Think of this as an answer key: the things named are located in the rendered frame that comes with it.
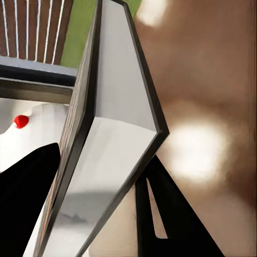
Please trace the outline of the hardback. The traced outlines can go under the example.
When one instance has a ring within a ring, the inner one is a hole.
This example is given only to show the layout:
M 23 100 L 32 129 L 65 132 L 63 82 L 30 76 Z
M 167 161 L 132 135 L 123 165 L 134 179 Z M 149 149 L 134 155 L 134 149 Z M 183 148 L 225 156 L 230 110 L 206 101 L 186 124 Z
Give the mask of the hardback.
M 169 135 L 129 5 L 97 0 L 32 257 L 82 257 Z

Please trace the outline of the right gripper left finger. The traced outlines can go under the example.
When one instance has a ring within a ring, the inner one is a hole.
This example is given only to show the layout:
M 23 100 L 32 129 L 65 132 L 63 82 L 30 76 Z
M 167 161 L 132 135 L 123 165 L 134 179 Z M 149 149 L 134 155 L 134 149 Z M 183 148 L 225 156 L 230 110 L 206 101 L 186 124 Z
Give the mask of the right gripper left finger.
M 60 160 L 55 142 L 0 173 L 0 257 L 24 255 Z

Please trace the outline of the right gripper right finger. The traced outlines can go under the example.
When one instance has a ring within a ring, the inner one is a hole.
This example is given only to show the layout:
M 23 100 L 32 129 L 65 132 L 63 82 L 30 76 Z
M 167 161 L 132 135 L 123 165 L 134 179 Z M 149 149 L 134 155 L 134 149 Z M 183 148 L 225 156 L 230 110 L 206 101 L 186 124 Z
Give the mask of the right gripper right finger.
M 149 180 L 167 239 L 153 226 Z M 138 257 L 225 257 L 155 156 L 135 182 Z

